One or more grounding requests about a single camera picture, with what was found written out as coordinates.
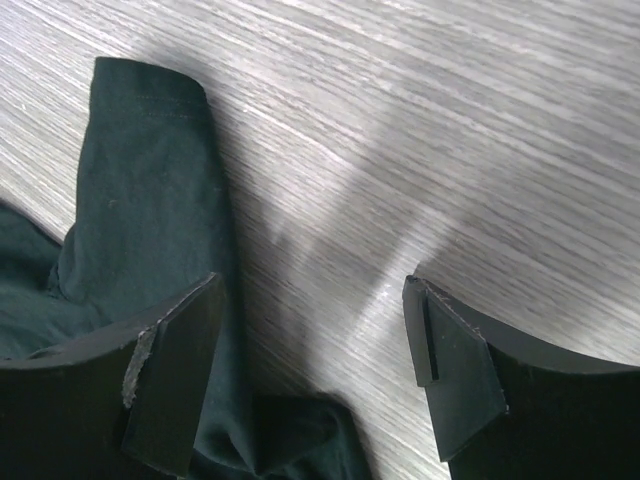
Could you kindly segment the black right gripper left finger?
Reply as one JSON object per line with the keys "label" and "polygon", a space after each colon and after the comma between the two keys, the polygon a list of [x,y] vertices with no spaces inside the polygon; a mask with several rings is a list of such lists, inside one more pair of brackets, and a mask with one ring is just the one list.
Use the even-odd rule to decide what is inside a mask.
{"label": "black right gripper left finger", "polygon": [[209,275],[128,320],[4,361],[2,477],[185,478],[225,303]]}

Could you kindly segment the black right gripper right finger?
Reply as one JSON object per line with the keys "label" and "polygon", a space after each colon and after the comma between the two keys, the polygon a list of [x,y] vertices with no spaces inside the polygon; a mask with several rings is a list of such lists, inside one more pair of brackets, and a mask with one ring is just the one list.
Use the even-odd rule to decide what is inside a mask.
{"label": "black right gripper right finger", "polygon": [[635,479],[639,370],[580,354],[409,276],[404,319],[455,479]]}

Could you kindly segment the black t shirt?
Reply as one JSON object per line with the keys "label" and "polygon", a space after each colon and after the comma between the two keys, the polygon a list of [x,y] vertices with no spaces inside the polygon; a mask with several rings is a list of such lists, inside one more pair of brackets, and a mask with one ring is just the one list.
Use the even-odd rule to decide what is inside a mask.
{"label": "black t shirt", "polygon": [[210,273],[224,278],[227,307],[190,477],[370,478],[345,406],[253,389],[232,206],[203,88],[160,66],[98,58],[65,239],[1,207],[2,358],[124,320]]}

